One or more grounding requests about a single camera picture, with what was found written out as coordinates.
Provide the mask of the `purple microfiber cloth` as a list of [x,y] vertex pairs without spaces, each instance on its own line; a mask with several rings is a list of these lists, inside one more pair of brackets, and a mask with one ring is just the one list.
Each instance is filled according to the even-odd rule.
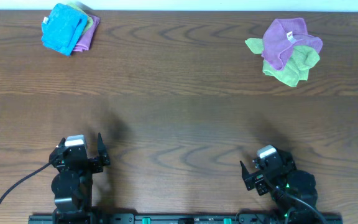
[[319,37],[309,35],[303,18],[274,19],[263,38],[262,57],[276,70],[283,70],[294,47],[306,45],[319,53],[323,41]]

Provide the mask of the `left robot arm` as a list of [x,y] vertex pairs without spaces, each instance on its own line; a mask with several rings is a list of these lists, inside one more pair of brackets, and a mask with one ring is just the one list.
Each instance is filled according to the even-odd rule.
[[103,212],[92,206],[93,174],[111,164],[100,133],[96,157],[87,155],[88,145],[81,135],[63,138],[50,154],[49,163],[58,171],[51,183],[56,209],[53,223],[107,223]]

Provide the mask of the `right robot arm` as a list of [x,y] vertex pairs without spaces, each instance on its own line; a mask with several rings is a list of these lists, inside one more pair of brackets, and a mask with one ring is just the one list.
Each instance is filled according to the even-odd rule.
[[253,160],[257,171],[250,173],[240,162],[247,190],[260,196],[270,194],[277,204],[280,223],[327,223],[316,208],[318,192],[313,174],[299,170],[290,152],[268,145],[257,151]]

